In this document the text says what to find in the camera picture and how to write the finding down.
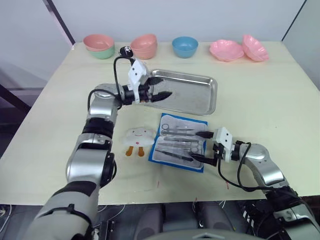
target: metal tray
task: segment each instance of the metal tray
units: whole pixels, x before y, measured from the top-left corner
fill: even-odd
[[[215,111],[218,84],[213,78],[161,69],[153,70],[151,76],[164,78],[154,92],[171,91],[172,95],[146,106],[202,116]]]

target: gray floor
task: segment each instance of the gray floor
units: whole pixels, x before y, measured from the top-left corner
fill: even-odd
[[[13,138],[17,127],[23,121],[24,114],[16,108],[0,108],[0,156],[9,145]],[[134,236],[137,222],[141,215],[148,209],[159,206],[157,204],[132,204],[126,205],[124,210],[115,217],[114,231],[112,233],[113,240],[129,240]],[[12,213],[0,233],[0,240],[19,240],[24,235],[29,224],[40,210],[40,206],[13,206]],[[108,206],[104,211],[98,213],[96,223],[102,220],[108,220],[123,208],[123,205]],[[181,229],[196,229],[198,227],[197,220],[192,210],[191,202],[166,203],[166,218],[163,230],[173,231]],[[224,210],[229,217],[234,229],[237,232],[245,232],[247,224],[243,219],[236,203],[234,201],[226,202]],[[4,224],[6,217],[0,217],[0,228]]]

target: table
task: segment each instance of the table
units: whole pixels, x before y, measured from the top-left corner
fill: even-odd
[[[174,55],[170,43],[160,43],[148,69],[166,69],[211,76],[218,83],[216,110],[196,116],[143,105],[124,106],[119,112],[112,151],[118,165],[116,178],[101,189],[99,204],[140,204],[187,201],[259,199],[261,191],[244,192],[227,185],[215,167],[191,172],[126,157],[122,138],[126,130],[145,126],[156,130],[162,112],[208,121],[210,130],[226,127],[234,139],[266,146],[300,196],[320,194],[320,94],[281,42],[264,42],[267,62],[243,57],[226,63],[209,53],[208,42],[189,59]],[[116,50],[128,43],[119,43]],[[102,83],[113,83],[113,58],[91,57],[77,43],[43,89],[0,160],[0,203],[43,205],[66,184],[65,166],[82,132],[87,96]],[[120,84],[127,84],[129,65],[118,61]],[[207,154],[212,143],[207,143]],[[236,162],[222,171],[236,181]],[[248,168],[244,184],[256,186]]]

